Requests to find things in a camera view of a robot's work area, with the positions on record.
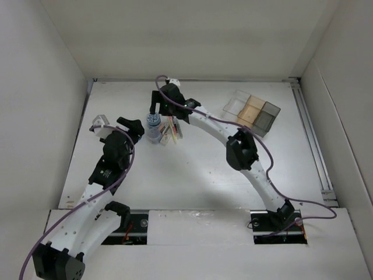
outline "white wall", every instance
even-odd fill
[[[340,205],[373,272],[373,2],[342,0],[302,77]]]
[[[41,0],[87,77],[300,76],[339,0]]]
[[[0,210],[56,207],[87,81],[39,0],[0,1]]]

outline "wall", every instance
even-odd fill
[[[302,77],[337,199],[373,272],[373,2],[342,0]]]
[[[87,77],[300,76],[339,0],[41,0]]]
[[[87,81],[38,0],[0,1],[0,210],[57,206]]]

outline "yellow marker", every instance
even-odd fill
[[[176,142],[177,142],[176,130],[175,130],[175,127],[173,125],[173,119],[172,119],[172,117],[168,117],[168,125],[170,126],[171,134],[173,136],[174,143],[176,144]]]

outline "red wire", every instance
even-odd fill
[[[126,241],[126,239],[127,239],[127,235],[128,235],[128,233],[131,231],[132,227],[133,227],[133,222],[131,222],[131,223],[129,224],[128,229],[127,229],[127,231],[126,231],[126,234],[124,235],[124,237],[123,237],[123,239],[122,239],[122,244]]]

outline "purple cable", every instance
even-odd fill
[[[287,230],[288,228],[292,227],[293,225],[295,225],[296,223],[299,223],[303,220],[306,220],[306,219],[334,219],[337,217],[337,213],[330,207],[324,205],[324,204],[321,204],[319,202],[316,202],[316,201],[311,201],[311,200],[304,200],[304,199],[295,199],[295,198],[291,198],[291,197],[288,197],[284,194],[282,194],[279,189],[275,186],[275,184],[272,182],[272,180],[270,179],[269,177],[269,172],[271,171],[271,169],[273,168],[273,165],[275,164],[275,161],[273,160],[273,156],[272,154],[270,153],[269,149],[267,148],[267,146],[264,144],[264,142],[254,133],[251,131],[250,128],[244,126],[244,125],[241,125],[241,124],[237,124],[236,122],[233,122],[233,121],[224,121],[224,120],[220,120],[218,118],[215,118],[215,117],[211,117],[207,114],[205,114],[204,112],[201,112],[197,109],[193,109],[193,108],[189,108],[189,107],[185,107],[183,105],[180,105],[178,103],[176,103],[175,101],[169,99],[165,94],[164,92],[162,92],[162,90],[160,89],[159,87],[159,84],[158,84],[158,80],[160,78],[166,78],[168,79],[168,76],[165,76],[165,75],[159,75],[157,78],[156,78],[156,86],[157,86],[157,89],[158,91],[160,92],[160,94],[162,95],[162,97],[167,100],[168,102],[170,102],[171,104],[179,107],[179,108],[182,108],[184,110],[189,110],[189,111],[193,111],[193,112],[196,112],[200,115],[203,115],[204,117],[207,117],[211,120],[214,120],[214,121],[217,121],[218,123],[222,123],[222,124],[232,124],[232,125],[236,125],[240,128],[242,128],[243,130],[246,130],[248,131],[259,143],[260,145],[264,148],[264,150],[266,151],[266,153],[268,154],[269,156],[269,159],[270,159],[270,166],[268,167],[268,169],[266,170],[266,177],[270,183],[270,185],[272,186],[272,188],[275,190],[275,192],[277,192],[277,194],[283,198],[285,198],[286,200],[289,200],[289,201],[295,201],[295,202],[302,202],[302,203],[308,203],[308,204],[314,204],[314,205],[318,205],[320,207],[324,207],[326,208],[327,210],[331,211],[333,213],[333,216],[330,216],[330,217],[322,217],[322,216],[309,216],[309,217],[304,217],[304,218],[301,218],[301,219],[297,219],[295,220],[294,222],[291,222],[287,227],[285,227],[284,229],[282,230],[279,230],[278,232],[273,232],[271,234],[267,234],[267,235],[263,235],[264,237],[270,237],[270,236],[274,236],[274,235],[277,235],[285,230]]]
[[[101,126],[100,125],[96,125],[96,126],[91,127],[89,130],[92,131],[95,128],[99,128],[99,127],[101,127]],[[124,134],[129,139],[129,141],[131,142],[131,145],[132,145],[132,157],[131,157],[131,161],[129,162],[128,168],[123,172],[122,176],[117,181],[115,181],[114,183],[112,183],[105,190],[103,190],[103,191],[99,192],[98,194],[92,196],[91,198],[87,199],[88,202],[96,199],[97,197],[103,195],[104,193],[107,193],[109,190],[111,190],[112,188],[114,188],[117,184],[120,184],[123,181],[123,179],[126,177],[126,175],[128,174],[129,169],[131,169],[131,166],[133,164],[133,160],[135,158],[135,144],[134,144],[133,140],[131,139],[131,137],[124,130],[121,130],[118,127],[112,127],[110,125],[104,125],[103,127],[104,128],[111,128],[112,130],[119,131],[120,133]],[[27,255],[27,257],[26,257],[26,259],[25,259],[25,261],[24,261],[24,263],[22,265],[21,271],[19,273],[19,278],[18,278],[19,280],[23,280],[23,276],[24,276],[24,272],[26,270],[27,264],[29,263],[29,261],[30,261],[32,255],[33,255],[33,253],[35,252],[37,246],[47,237],[48,234],[50,234],[52,232],[52,230],[54,230],[60,223],[62,223],[62,221],[64,219],[66,219],[71,214],[75,213],[77,210],[79,210],[85,204],[86,204],[85,202],[82,202],[81,204],[75,206],[73,209],[71,209],[69,212],[67,212],[64,216],[62,216],[61,219],[59,219],[48,230],[46,230],[45,233],[36,241],[34,247],[32,247],[32,249],[28,253],[28,255]]]

